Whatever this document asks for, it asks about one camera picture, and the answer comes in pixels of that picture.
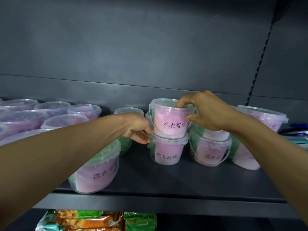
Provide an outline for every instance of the person's left arm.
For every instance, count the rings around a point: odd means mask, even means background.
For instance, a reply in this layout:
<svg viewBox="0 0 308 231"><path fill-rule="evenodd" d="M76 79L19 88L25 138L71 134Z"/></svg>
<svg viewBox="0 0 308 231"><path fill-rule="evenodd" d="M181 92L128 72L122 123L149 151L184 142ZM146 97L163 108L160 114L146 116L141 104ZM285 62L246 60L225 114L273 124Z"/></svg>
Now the person's left arm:
<svg viewBox="0 0 308 231"><path fill-rule="evenodd" d="M109 115L0 147L0 229L32 208L118 137L149 143L138 113Z"/></svg>

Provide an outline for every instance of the gray wall panel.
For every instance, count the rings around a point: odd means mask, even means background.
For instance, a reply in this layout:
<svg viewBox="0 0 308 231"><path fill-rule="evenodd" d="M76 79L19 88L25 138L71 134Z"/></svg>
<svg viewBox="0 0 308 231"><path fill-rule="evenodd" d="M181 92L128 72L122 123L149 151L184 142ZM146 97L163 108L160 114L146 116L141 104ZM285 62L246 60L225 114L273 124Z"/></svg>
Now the gray wall panel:
<svg viewBox="0 0 308 231"><path fill-rule="evenodd" d="M247 95L276 0L0 0L0 73Z"/></svg>
<svg viewBox="0 0 308 231"><path fill-rule="evenodd" d="M148 110L155 98L179 99L188 90L129 86L63 79L0 75L0 97L32 98L41 101L61 100L70 103L90 103L115 110L137 107ZM216 93L231 105L244 105L248 96Z"/></svg>
<svg viewBox="0 0 308 231"><path fill-rule="evenodd" d="M308 100L252 96L249 105L287 114L289 123L283 124L282 128L294 123L308 123Z"/></svg>
<svg viewBox="0 0 308 231"><path fill-rule="evenodd" d="M306 99L308 0L294 0L272 27L252 95Z"/></svg>

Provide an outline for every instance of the person's right hand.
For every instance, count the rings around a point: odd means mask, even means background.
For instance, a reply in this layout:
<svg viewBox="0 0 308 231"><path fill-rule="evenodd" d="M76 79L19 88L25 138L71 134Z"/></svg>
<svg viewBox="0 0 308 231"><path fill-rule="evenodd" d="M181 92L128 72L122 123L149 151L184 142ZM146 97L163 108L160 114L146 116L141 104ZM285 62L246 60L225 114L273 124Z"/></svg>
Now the person's right hand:
<svg viewBox="0 0 308 231"><path fill-rule="evenodd" d="M186 117L186 120L195 122L199 126L212 131L229 131L232 125L243 117L243 113L208 90L185 94L179 99L176 106L181 108L187 104L193 104L198 109L199 114L191 114Z"/></svg>

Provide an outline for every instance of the bucket handle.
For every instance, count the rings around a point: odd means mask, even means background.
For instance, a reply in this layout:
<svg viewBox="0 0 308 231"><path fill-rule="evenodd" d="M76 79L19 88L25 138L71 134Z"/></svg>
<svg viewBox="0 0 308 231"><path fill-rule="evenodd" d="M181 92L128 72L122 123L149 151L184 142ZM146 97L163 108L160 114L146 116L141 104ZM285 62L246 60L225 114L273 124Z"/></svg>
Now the bucket handle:
<svg viewBox="0 0 308 231"><path fill-rule="evenodd" d="M196 152L192 148L192 144L190 142L190 139L189 139L189 144L190 144L190 148L191 148L192 152L196 155ZM227 157L229 156L230 150L231 150L231 147L228 149L228 152L227 152L226 156L224 157L224 159L222 159L220 162L216 162L216 163L208 163L208 162L206 162L206 163L207 164L220 164L221 162L224 162L227 159Z"/></svg>
<svg viewBox="0 0 308 231"><path fill-rule="evenodd" d="M153 123L154 128L158 129L158 128L155 126L154 122L153 122L153 119L152 119L152 116L151 116L150 105L149 105L149 115L150 115L150 119L151 119L151 121L152 121L152 123ZM187 129L190 127L191 123L192 123L192 122L189 122L189 125L187 126L187 128L186 128L184 131L187 131Z"/></svg>

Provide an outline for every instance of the person's right arm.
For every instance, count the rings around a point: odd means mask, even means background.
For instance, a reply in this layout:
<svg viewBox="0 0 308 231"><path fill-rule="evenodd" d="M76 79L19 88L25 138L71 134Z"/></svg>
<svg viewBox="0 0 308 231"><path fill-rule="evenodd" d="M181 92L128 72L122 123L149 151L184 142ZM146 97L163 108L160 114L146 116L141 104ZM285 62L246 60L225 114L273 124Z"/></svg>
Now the person's right arm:
<svg viewBox="0 0 308 231"><path fill-rule="evenodd" d="M194 104L199 114L190 115L187 120L213 131L227 131L240 140L308 225L308 152L210 91L186 94L177 106L189 103Z"/></svg>

